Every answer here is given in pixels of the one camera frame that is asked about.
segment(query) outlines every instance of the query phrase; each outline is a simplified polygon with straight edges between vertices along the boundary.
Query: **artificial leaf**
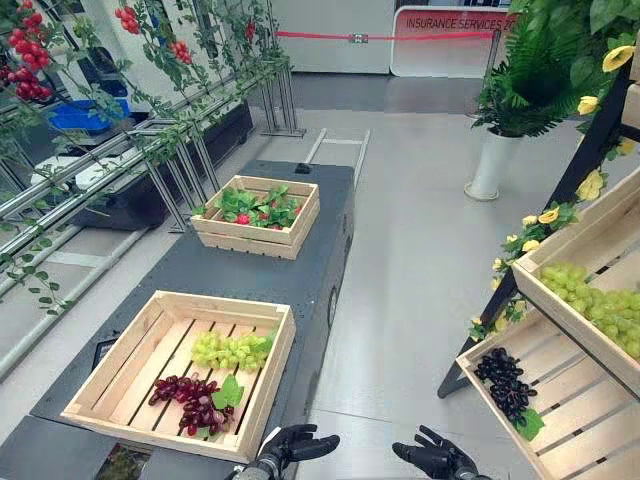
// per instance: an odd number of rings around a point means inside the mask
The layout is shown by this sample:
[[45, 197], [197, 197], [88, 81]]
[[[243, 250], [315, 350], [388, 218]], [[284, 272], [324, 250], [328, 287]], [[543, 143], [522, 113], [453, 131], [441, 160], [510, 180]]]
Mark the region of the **artificial leaf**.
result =
[[240, 405], [242, 395], [244, 394], [244, 387], [238, 385], [236, 377], [233, 375], [227, 375], [222, 387], [217, 392], [214, 392], [211, 396], [213, 404], [218, 410], [222, 410], [226, 407], [237, 407]]
[[536, 437], [536, 435], [538, 435], [540, 429], [544, 427], [544, 422], [542, 421], [542, 418], [540, 417], [538, 412], [536, 412], [532, 408], [527, 408], [522, 416], [527, 421], [527, 425], [523, 427], [522, 425], [518, 424], [516, 425], [516, 430], [525, 439], [531, 441]]

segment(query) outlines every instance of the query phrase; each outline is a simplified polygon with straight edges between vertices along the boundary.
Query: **white wall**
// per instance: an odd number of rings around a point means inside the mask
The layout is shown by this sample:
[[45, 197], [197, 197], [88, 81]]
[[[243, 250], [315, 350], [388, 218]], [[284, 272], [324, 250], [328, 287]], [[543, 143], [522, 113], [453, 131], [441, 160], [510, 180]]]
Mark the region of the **white wall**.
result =
[[[280, 30], [391, 35], [394, 0], [273, 0]], [[281, 38], [294, 70], [389, 73], [391, 42], [354, 45], [348, 40]]]

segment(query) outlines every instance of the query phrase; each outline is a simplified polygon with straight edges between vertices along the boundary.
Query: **potted plant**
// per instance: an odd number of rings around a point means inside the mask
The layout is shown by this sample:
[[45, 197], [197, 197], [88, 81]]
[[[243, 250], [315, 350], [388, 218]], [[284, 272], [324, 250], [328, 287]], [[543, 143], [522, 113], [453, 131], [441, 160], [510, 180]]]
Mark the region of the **potted plant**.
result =
[[465, 186], [476, 200], [498, 197], [525, 136], [545, 134], [576, 111], [582, 96], [604, 91], [608, 81], [597, 67], [599, 59], [581, 56], [580, 25], [567, 23], [562, 31], [535, 28], [536, 18], [521, 14], [507, 39], [506, 62], [493, 70], [478, 99], [473, 127], [489, 128], [476, 174]]

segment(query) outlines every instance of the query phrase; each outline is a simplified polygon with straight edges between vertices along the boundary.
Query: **red rope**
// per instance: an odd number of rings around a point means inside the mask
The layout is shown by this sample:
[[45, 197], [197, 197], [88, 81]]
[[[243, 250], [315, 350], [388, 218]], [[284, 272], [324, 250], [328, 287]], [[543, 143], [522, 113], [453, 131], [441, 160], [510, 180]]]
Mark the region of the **red rope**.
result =
[[[306, 32], [287, 32], [279, 30], [276, 35], [278, 37], [289, 38], [317, 38], [325, 40], [349, 40], [353, 35], [348, 34], [327, 34], [327, 33], [306, 33]], [[395, 41], [421, 41], [421, 40], [450, 40], [453, 38], [491, 38], [491, 32], [451, 32], [437, 33], [427, 35], [406, 35], [406, 36], [389, 36], [389, 35], [367, 35], [369, 40], [395, 40]]]

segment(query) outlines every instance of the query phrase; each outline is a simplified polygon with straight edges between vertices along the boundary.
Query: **black shelf frame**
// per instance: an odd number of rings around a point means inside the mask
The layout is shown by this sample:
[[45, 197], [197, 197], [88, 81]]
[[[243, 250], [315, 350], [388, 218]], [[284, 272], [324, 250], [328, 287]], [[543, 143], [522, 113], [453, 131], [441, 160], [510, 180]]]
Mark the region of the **black shelf frame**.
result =
[[[627, 90], [633, 83], [629, 79], [630, 72], [631, 62], [627, 62], [618, 74], [611, 91], [602, 104], [601, 110], [593, 119], [589, 131], [576, 150], [571, 163], [549, 197], [543, 211], [546, 210], [553, 202], [563, 203], [575, 199], [575, 192], [578, 186], [584, 181], [590, 172], [598, 168], [603, 162], [608, 151], [607, 140], [612, 132], [618, 130], [622, 135], [640, 142], [640, 130], [621, 123]], [[487, 331], [493, 327], [498, 319], [498, 314], [517, 293], [520, 292], [518, 290], [515, 277], [513, 276], [513, 271], [509, 268], [500, 282], [500, 285], [493, 293], [489, 303], [485, 306], [482, 315], [480, 315], [482, 325]], [[540, 310], [545, 317], [553, 321], [550, 314], [545, 312], [543, 309], [538, 308], [538, 310]], [[607, 373], [616, 379], [627, 391], [629, 391], [629, 393], [640, 400], [640, 398], [630, 391], [624, 383], [620, 382], [620, 380], [606, 366], [602, 365], [597, 358], [594, 358], [587, 349], [585, 349], [575, 339], [572, 338], [572, 340], [575, 341], [576, 344], [579, 345], [600, 366], [602, 366]], [[477, 343], [471, 337], [468, 337], [464, 345], [462, 345], [458, 355], [462, 355], [476, 344]], [[454, 359], [453, 364], [449, 368], [449, 371], [438, 388], [438, 397], [446, 398], [448, 395], [470, 385], [471, 382], [468, 378], [460, 378], [461, 374], [462, 369]]]

